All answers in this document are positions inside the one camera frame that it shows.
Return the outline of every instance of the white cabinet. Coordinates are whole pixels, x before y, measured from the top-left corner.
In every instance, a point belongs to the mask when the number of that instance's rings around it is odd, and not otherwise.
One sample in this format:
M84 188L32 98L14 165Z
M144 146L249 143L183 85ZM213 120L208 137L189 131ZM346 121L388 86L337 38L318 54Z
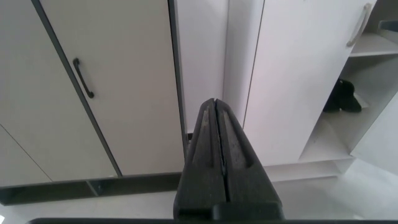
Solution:
M243 129L272 181L339 175L356 157L398 174L398 32L381 30L386 20L398 1L264 1L255 59L235 68L254 63L252 75L226 73L224 98L247 108ZM339 77L362 112L322 112Z
M263 165L298 161L368 2L264 2L243 125Z
M32 3L0 1L0 31L2 126L53 181L116 176ZM24 169L24 175L32 177L0 182L48 181L20 147L5 138L10 146L1 153L13 148L12 153L20 154L13 156L19 162L8 169Z
M80 61L94 94L86 99L122 174L180 172L183 145L167 1L41 3L70 66Z
M0 125L0 187L50 181L49 177Z

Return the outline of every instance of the floor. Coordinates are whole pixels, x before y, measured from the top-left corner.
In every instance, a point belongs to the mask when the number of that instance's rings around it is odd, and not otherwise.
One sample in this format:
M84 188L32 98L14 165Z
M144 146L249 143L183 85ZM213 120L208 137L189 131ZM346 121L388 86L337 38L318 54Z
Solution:
M398 219L398 177L355 161L339 178L277 182L287 219ZM3 224L38 217L172 218L175 192L3 207Z

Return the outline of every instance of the open shelf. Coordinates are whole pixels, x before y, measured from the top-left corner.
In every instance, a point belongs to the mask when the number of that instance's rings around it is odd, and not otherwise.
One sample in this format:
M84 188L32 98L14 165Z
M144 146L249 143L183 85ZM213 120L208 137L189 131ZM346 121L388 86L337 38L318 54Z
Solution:
M350 57L398 54L398 45L377 34L362 34Z
M342 173L333 161L267 166L264 170L272 182L333 177Z
M320 118L305 146L299 163L349 159L348 148L339 140L333 128Z

